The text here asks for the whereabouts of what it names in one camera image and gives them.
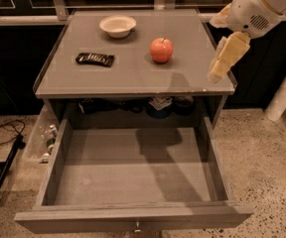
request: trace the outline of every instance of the drawer handle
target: drawer handle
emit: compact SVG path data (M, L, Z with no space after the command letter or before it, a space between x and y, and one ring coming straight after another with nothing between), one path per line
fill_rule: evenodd
M142 233L143 231L140 228L140 222L136 221L135 223L135 229L133 230L133 233L138 234L138 233Z

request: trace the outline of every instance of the apple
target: apple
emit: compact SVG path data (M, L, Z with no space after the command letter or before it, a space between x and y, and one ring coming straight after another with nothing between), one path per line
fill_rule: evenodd
M150 54L155 62L167 62L173 54L173 44L169 39L157 38L151 43Z

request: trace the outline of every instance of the black rod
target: black rod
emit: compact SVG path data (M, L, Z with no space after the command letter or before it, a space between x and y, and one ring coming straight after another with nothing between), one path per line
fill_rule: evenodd
M14 157L16 156L17 150L23 144L22 140L23 140L23 136L21 134L19 134L17 136L15 142L13 143L11 152L9 153L7 160L5 162L5 166L3 167L3 170L0 172L0 188L1 188L3 181L4 181L8 171L12 165L12 162L14 160Z

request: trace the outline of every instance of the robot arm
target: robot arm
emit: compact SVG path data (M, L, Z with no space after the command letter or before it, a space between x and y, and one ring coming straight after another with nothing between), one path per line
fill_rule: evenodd
M249 50L250 39L264 36L286 14L286 0L233 0L211 19L214 27L234 31L221 40L210 65L208 80L218 82Z

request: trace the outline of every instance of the drawer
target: drawer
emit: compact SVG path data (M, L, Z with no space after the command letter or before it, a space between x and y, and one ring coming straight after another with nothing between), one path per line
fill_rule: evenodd
M36 205L15 221L34 233L139 232L235 227L251 214L234 201L206 112L157 120L71 103Z

